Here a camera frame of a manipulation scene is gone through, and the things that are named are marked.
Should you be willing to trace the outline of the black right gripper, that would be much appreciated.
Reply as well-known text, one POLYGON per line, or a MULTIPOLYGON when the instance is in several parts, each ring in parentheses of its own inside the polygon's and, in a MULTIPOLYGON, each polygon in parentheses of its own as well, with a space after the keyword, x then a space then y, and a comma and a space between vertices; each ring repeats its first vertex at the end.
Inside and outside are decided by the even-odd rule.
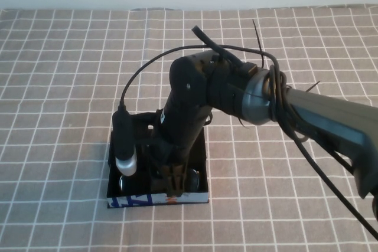
POLYGON ((186 162, 211 111, 212 107, 208 105, 189 105, 177 98, 167 99, 153 135, 172 145, 172 149, 154 146, 151 154, 157 161, 155 169, 161 171, 168 197, 180 197, 184 193, 186 162), (170 164, 176 164, 174 171, 170 164))

